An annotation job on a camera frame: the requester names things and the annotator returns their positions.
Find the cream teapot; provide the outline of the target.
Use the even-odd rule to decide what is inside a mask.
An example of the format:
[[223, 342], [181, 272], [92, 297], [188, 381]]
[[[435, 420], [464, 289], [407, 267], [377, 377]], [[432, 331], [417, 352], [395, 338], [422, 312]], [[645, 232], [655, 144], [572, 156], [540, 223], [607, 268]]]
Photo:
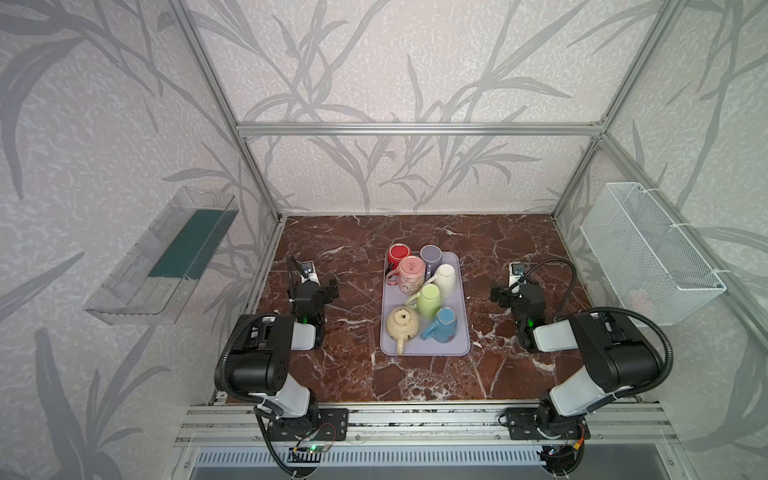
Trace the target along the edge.
[[398, 306], [387, 316], [385, 328], [389, 337], [396, 342], [396, 354], [402, 356], [405, 344], [419, 333], [419, 314], [409, 306]]

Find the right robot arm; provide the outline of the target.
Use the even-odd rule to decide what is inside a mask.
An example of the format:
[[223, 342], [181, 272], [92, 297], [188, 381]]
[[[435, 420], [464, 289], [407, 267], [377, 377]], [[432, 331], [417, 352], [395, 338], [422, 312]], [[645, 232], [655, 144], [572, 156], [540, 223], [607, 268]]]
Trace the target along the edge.
[[493, 286], [490, 300], [509, 308], [520, 345], [530, 353], [578, 351], [583, 366], [540, 399], [537, 428], [552, 435], [618, 399], [662, 384], [674, 364], [671, 342], [647, 317], [625, 308], [593, 307], [544, 320], [546, 299], [536, 284]]

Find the lavender mug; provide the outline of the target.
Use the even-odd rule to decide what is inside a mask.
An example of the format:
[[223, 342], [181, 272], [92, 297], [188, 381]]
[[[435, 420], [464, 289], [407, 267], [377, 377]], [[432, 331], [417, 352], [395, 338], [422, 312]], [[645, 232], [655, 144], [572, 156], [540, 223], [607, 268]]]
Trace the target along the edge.
[[425, 245], [419, 251], [419, 256], [425, 264], [425, 279], [429, 280], [443, 262], [443, 252], [436, 245]]

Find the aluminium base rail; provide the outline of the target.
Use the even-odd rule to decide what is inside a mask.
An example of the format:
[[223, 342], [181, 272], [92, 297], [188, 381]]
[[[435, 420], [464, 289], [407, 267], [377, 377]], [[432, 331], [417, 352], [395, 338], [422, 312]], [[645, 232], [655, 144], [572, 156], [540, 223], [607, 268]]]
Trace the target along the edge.
[[[345, 409], [340, 420], [323, 420], [315, 435], [340, 446], [502, 445], [572, 443], [578, 432], [545, 438], [534, 427], [505, 420], [508, 408], [532, 409], [531, 401], [324, 403]], [[680, 439], [658, 403], [618, 402], [586, 416], [589, 446], [599, 444], [678, 444]], [[250, 406], [191, 407], [174, 445], [261, 446], [262, 434]]]

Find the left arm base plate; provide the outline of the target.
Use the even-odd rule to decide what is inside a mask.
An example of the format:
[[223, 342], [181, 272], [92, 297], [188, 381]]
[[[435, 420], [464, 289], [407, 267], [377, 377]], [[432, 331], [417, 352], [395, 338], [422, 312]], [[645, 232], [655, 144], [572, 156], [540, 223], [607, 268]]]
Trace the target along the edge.
[[349, 410], [346, 408], [310, 409], [305, 416], [270, 420], [268, 438], [272, 441], [299, 440], [309, 437], [314, 441], [331, 442], [346, 439]]

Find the aluminium cage frame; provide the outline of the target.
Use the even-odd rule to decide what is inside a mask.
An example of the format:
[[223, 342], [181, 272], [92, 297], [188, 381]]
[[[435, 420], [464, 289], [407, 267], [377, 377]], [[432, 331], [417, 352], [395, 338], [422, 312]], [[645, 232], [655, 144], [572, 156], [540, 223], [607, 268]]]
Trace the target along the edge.
[[656, 183], [643, 168], [635, 163], [626, 150], [611, 135], [621, 112], [642, 76], [648, 71], [654, 58], [662, 49], [663, 43], [672, 32], [674, 25], [687, 6], [685, 1], [665, 1], [659, 7], [647, 36], [630, 63], [618, 90], [613, 96], [606, 112], [600, 120], [592, 122], [272, 122], [240, 123], [235, 119], [232, 108], [224, 98], [224, 91], [215, 74], [213, 62], [205, 51], [203, 41], [196, 28], [191, 10], [183, 1], [168, 3], [171, 18], [177, 22], [183, 40], [192, 53], [195, 64], [213, 95], [214, 103], [224, 118], [226, 131], [235, 142], [241, 157], [251, 169], [251, 176], [267, 196], [270, 208], [275, 215], [280, 210], [270, 195], [265, 183], [265, 176], [256, 166], [244, 138], [255, 135], [276, 136], [587, 136], [590, 138], [587, 150], [580, 157], [577, 168], [571, 174], [566, 188], [558, 200], [553, 214], [559, 215], [567, 200], [573, 195], [575, 187], [583, 179], [587, 169], [593, 163], [596, 152], [608, 154], [614, 165], [628, 179], [643, 185], [646, 191], [658, 202], [662, 211], [677, 222], [680, 231], [687, 236], [693, 247], [712, 267], [721, 270], [721, 279], [727, 290], [723, 293], [724, 301], [747, 333], [762, 348], [767, 347], [767, 314], [752, 298], [746, 287], [737, 277], [724, 269], [724, 261], [706, 244], [701, 231], [687, 224], [680, 210], [666, 198]]

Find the pink patterned mug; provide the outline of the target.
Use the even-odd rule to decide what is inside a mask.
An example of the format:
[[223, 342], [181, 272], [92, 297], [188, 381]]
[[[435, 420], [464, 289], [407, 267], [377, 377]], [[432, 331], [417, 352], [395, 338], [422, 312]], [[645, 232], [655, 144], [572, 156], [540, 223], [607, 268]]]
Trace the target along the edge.
[[390, 271], [385, 281], [388, 285], [395, 285], [406, 295], [413, 295], [418, 292], [424, 283], [426, 275], [426, 264], [417, 256], [407, 256], [402, 259], [398, 266]]

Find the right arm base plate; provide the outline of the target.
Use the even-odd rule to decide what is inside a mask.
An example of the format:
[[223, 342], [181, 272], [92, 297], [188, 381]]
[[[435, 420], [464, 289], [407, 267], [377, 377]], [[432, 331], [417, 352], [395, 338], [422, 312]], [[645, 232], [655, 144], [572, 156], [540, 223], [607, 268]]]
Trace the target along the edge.
[[584, 415], [566, 417], [553, 408], [506, 408], [497, 418], [512, 440], [576, 442], [591, 438]]

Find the blue mug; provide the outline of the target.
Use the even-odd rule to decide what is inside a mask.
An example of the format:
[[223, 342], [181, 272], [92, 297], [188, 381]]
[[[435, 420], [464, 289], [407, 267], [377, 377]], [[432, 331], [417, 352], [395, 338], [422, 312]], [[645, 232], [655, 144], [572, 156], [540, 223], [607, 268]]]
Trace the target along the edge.
[[433, 320], [421, 333], [422, 340], [432, 339], [438, 343], [451, 342], [457, 333], [457, 317], [449, 307], [437, 311]]

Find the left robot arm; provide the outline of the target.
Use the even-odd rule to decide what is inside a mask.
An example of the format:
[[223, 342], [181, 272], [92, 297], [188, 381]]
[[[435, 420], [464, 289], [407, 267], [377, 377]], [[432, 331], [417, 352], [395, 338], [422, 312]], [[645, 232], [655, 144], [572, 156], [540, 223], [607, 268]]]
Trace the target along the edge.
[[337, 298], [335, 279], [326, 285], [308, 280], [289, 290], [290, 313], [240, 316], [218, 360], [216, 388], [253, 404], [260, 419], [316, 429], [320, 421], [316, 396], [289, 373], [289, 365], [292, 352], [322, 347], [325, 306]]

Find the white mug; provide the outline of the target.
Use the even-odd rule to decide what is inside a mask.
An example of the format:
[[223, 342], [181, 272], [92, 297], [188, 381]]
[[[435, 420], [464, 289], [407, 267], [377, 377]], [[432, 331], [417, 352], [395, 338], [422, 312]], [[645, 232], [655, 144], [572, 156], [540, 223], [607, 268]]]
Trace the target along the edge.
[[425, 281], [425, 284], [435, 285], [443, 298], [450, 297], [455, 291], [457, 286], [458, 274], [456, 269], [448, 264], [441, 264], [435, 271], [435, 273]]

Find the light green mug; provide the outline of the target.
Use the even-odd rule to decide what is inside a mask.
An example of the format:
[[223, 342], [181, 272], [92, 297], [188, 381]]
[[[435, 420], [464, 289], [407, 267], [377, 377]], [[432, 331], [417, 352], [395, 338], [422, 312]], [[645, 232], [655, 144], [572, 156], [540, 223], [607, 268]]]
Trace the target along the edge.
[[442, 296], [435, 285], [425, 284], [406, 300], [405, 305], [414, 308], [422, 318], [431, 320], [442, 307]]

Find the red mug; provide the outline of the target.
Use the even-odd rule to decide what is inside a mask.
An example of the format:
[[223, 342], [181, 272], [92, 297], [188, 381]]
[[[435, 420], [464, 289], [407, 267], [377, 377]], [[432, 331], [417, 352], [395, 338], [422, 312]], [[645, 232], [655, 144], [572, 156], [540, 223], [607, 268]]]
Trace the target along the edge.
[[399, 263], [411, 255], [411, 249], [403, 243], [392, 244], [387, 251], [387, 271], [396, 269]]

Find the lavender plastic tray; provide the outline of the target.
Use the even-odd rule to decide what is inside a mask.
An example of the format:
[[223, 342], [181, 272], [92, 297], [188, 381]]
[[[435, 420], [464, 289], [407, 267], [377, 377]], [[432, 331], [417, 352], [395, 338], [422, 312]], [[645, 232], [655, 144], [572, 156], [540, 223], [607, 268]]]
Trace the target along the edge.
[[457, 254], [445, 251], [441, 267], [452, 268], [455, 281], [445, 296], [430, 282], [408, 295], [397, 285], [383, 285], [380, 349], [391, 357], [463, 357], [470, 352], [469, 317]]

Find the clear plastic wall bin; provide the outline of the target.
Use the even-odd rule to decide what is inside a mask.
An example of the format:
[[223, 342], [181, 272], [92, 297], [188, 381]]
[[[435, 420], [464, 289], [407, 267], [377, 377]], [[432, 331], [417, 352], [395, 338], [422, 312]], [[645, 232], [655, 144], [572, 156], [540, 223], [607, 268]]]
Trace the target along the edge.
[[180, 188], [84, 310], [108, 325], [172, 325], [234, 223], [236, 196]]

